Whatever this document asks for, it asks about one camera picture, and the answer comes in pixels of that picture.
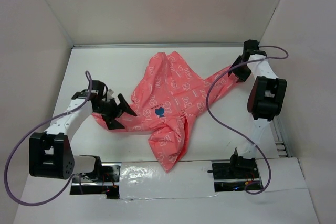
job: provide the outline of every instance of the blue logo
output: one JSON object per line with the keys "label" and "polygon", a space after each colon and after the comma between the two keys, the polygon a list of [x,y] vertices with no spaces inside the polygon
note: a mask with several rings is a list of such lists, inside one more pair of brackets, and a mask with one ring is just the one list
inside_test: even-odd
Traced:
{"label": "blue logo", "polygon": [[164,108],[159,107],[158,109],[155,109],[155,114],[157,114],[160,118],[164,118]]}

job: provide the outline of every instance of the white floor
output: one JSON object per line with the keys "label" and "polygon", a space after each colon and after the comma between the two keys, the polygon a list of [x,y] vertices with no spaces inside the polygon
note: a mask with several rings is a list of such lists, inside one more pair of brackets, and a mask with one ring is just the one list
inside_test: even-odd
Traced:
{"label": "white floor", "polygon": [[[131,92],[141,80],[148,60],[158,51],[169,53],[173,50],[179,52],[201,77],[207,77],[232,64],[242,48],[74,49],[57,100],[55,114],[63,112],[72,95],[87,86],[85,70],[89,70],[94,79],[104,81],[116,93],[123,93],[130,101]],[[243,132],[250,123],[246,102],[252,84],[253,80],[250,78],[213,106],[219,118]],[[70,188],[67,188],[59,198],[44,206],[19,206],[15,224],[318,223],[297,160],[278,158],[270,128],[265,131],[260,147],[268,158],[272,158],[270,163],[273,179],[268,190],[258,196],[248,195],[243,191],[214,193],[213,183],[206,173],[211,164],[206,160],[229,159],[234,148],[244,140],[218,125],[207,113],[198,118],[189,150],[183,158],[185,161],[205,160],[199,162],[199,168],[198,162],[179,163],[171,171],[172,177],[165,174],[157,164],[154,164],[156,169],[144,169],[150,163],[141,161],[155,161],[147,139],[147,134],[107,132],[97,125],[92,117],[88,118],[72,139],[71,146],[75,155],[98,155],[104,162],[140,162],[132,164],[132,169],[140,169],[144,175],[148,170],[151,174],[147,174],[146,178],[142,177],[141,181],[139,178],[129,176],[132,182],[134,178],[138,179],[136,187],[130,185],[128,177],[124,176],[120,187],[125,199],[120,200],[105,199],[102,195],[73,196],[69,195]],[[129,167],[129,163],[122,164],[121,173],[123,169]],[[268,177],[265,162],[258,160],[258,167],[261,180],[265,184]],[[199,180],[202,182],[204,180],[204,183],[188,185],[187,181],[191,177],[200,178]],[[58,192],[64,183],[64,180],[28,176],[22,200],[27,202],[45,200]],[[165,190],[174,193],[163,194],[162,191]],[[194,194],[199,194],[199,197],[190,198],[190,194],[193,197]]]}

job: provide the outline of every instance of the crumpled cloth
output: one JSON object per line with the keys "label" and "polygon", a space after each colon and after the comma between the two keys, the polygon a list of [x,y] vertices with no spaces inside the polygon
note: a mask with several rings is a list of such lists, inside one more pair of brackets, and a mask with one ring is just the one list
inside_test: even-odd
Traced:
{"label": "crumpled cloth", "polygon": [[[117,119],[124,130],[153,131],[149,145],[166,172],[187,152],[196,118],[206,111],[205,99],[211,83],[228,67],[206,79],[199,77],[176,52],[159,52],[146,67],[144,77],[131,95],[130,107],[137,117],[122,114]],[[214,86],[209,104],[218,101],[237,83],[226,74]],[[99,125],[107,129],[100,114],[93,114]]]}

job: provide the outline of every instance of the wall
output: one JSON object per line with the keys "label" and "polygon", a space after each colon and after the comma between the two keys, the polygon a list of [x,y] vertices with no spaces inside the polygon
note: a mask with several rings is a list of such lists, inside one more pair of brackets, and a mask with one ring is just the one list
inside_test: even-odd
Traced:
{"label": "wall", "polygon": [[75,44],[260,39],[279,0],[47,0]]}
{"label": "wall", "polygon": [[[52,115],[70,55],[44,0],[0,0],[0,171],[32,126]],[[20,197],[28,175],[28,141],[16,153],[10,187]],[[13,223],[17,204],[0,180],[1,223]]]}
{"label": "wall", "polygon": [[335,39],[336,0],[280,0],[262,38],[263,45],[290,53],[288,60],[272,63],[288,81],[281,121],[321,224],[335,218]]}

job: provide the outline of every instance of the purple cable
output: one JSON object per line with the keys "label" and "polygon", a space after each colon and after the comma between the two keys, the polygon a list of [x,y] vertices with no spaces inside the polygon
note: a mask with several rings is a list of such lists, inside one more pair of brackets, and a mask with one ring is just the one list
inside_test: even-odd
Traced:
{"label": "purple cable", "polygon": [[240,135],[240,136],[242,136],[243,138],[245,138],[248,142],[250,142],[252,145],[254,145],[254,146],[256,147],[256,149],[257,149],[257,150],[261,153],[261,155],[263,156],[263,159],[265,160],[266,165],[267,165],[267,168],[268,168],[268,180],[267,180],[266,185],[263,187],[263,189],[261,189],[261,190],[259,190],[259,191],[257,191],[257,192],[250,192],[250,191],[247,190],[247,187],[249,187],[250,185],[253,185],[253,184],[257,184],[257,183],[259,183],[259,182],[252,182],[252,183],[249,183],[248,185],[246,185],[246,186],[244,187],[245,192],[247,192],[248,194],[252,194],[252,195],[261,194],[263,191],[265,191],[265,190],[267,189],[267,187],[269,186],[269,184],[270,184],[270,182],[271,182],[272,173],[271,173],[271,167],[270,167],[270,165],[269,165],[269,162],[268,162],[268,160],[267,160],[267,157],[265,156],[265,154],[263,153],[263,151],[259,148],[259,146],[256,145],[255,142],[252,141],[248,136],[246,136],[246,135],[244,135],[242,132],[240,132],[240,131],[238,131],[238,130],[236,130],[236,129],[234,129],[234,128],[228,126],[228,125],[226,125],[225,123],[221,122],[219,119],[217,119],[217,118],[213,115],[213,113],[211,112],[210,107],[209,107],[209,96],[210,96],[211,90],[212,90],[212,88],[215,86],[216,82],[219,81],[220,78],[222,78],[224,75],[226,75],[226,74],[229,73],[230,71],[232,71],[232,70],[234,70],[234,69],[236,69],[236,68],[239,68],[239,67],[241,67],[241,66],[243,66],[243,65],[249,64],[249,63],[253,63],[253,62],[261,62],[261,61],[264,61],[264,60],[266,60],[266,59],[283,60],[283,59],[287,59],[288,56],[289,56],[288,52],[287,52],[286,50],[284,50],[283,48],[281,48],[281,47],[277,47],[277,46],[261,46],[260,48],[262,48],[262,47],[271,47],[271,48],[277,48],[277,49],[280,49],[280,50],[282,50],[282,51],[286,54],[286,56],[285,56],[285,57],[265,57],[264,59],[260,59],[260,60],[250,60],[250,61],[245,61],[245,62],[242,62],[242,63],[240,63],[240,64],[238,64],[238,65],[235,65],[234,67],[231,67],[230,69],[224,71],[224,73],[222,73],[222,74],[221,74],[221,75],[220,75],[220,76],[219,76],[219,77],[218,77],[218,78],[211,84],[211,86],[210,86],[210,88],[209,88],[209,90],[208,90],[208,93],[207,93],[207,95],[206,95],[206,101],[205,101],[205,103],[206,103],[206,109],[208,110],[210,116],[211,116],[217,123],[219,123],[220,125],[222,125],[222,126],[228,128],[229,130],[232,130],[233,132],[235,132],[235,133],[237,133],[238,135]]}
{"label": "purple cable", "polygon": [[21,143],[27,138],[29,137],[34,131],[36,131],[38,128],[40,128],[41,126],[51,122],[52,120],[55,120],[55,119],[58,119],[58,118],[61,118],[62,116],[65,116],[67,115],[68,113],[74,113],[76,111],[78,111],[79,109],[81,109],[86,103],[87,101],[89,101],[89,98],[90,98],[90,95],[91,95],[91,91],[92,91],[92,78],[91,78],[91,74],[89,71],[85,71],[85,76],[86,78],[88,79],[89,81],[89,93],[88,93],[88,96],[86,97],[86,99],[84,100],[84,102],[79,105],[78,107],[74,108],[73,110],[70,110],[70,112],[64,112],[62,114],[59,114],[59,115],[56,115],[54,116],[53,118],[51,119],[48,119],[47,121],[45,122],[42,122],[40,124],[38,124],[37,126],[35,126],[34,128],[32,128],[29,132],[27,132],[27,134],[25,134],[21,139],[20,141],[15,145],[15,147],[13,148],[13,150],[11,151],[7,161],[6,161],[6,165],[5,165],[5,171],[4,171],[4,183],[5,183],[5,189],[6,189],[6,192],[8,193],[8,195],[10,196],[10,198],[15,201],[16,203],[19,203],[23,206],[28,206],[28,207],[35,207],[35,206],[41,206],[41,205],[44,205],[46,203],[49,203],[51,202],[52,200],[56,199],[58,196],[60,196],[64,190],[68,187],[68,185],[70,184],[72,178],[75,176],[75,174],[71,175],[69,180],[66,182],[66,184],[64,185],[64,187],[56,194],[54,195],[53,197],[51,197],[50,199],[47,199],[45,201],[41,201],[41,202],[37,202],[37,203],[28,203],[28,202],[24,202],[24,201],[21,201],[20,199],[16,198],[11,189],[9,188],[9,184],[8,184],[8,168],[9,168],[9,164],[14,156],[14,153],[17,151],[17,149],[19,148],[19,146],[21,145]]}

